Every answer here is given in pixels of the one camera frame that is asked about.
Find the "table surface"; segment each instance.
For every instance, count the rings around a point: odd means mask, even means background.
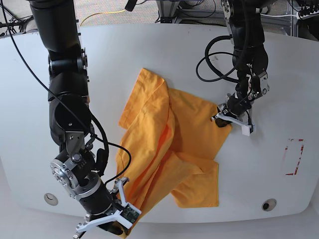
[[[119,142],[125,132],[117,123],[141,68],[161,75],[170,87],[217,104],[234,92],[233,83],[204,83],[195,74],[208,42],[227,34],[224,27],[129,24],[85,27],[81,32],[89,63],[90,108],[111,142]],[[38,33],[17,36],[16,42],[48,85],[47,50]],[[296,214],[308,206],[319,177],[319,113],[311,110],[319,103],[319,44],[266,33],[265,48],[270,92],[253,104],[256,132],[243,136],[234,126],[215,158],[220,165],[219,207],[180,209],[168,195],[141,222],[250,220]],[[233,47],[224,41],[214,50],[232,52]],[[0,52],[0,157],[15,199],[26,207],[83,216],[84,209],[68,197],[50,171],[58,147],[50,136],[47,92],[23,65],[9,38],[0,39]],[[230,56],[213,60],[222,72],[232,67]],[[199,70],[204,77],[214,77],[206,65]],[[302,145],[298,173],[286,175],[295,172]],[[94,149],[101,146],[96,142]],[[115,175],[115,153],[111,148],[103,180]],[[48,205],[45,193],[54,194],[59,204]],[[264,212],[262,204],[271,198],[277,205]]]

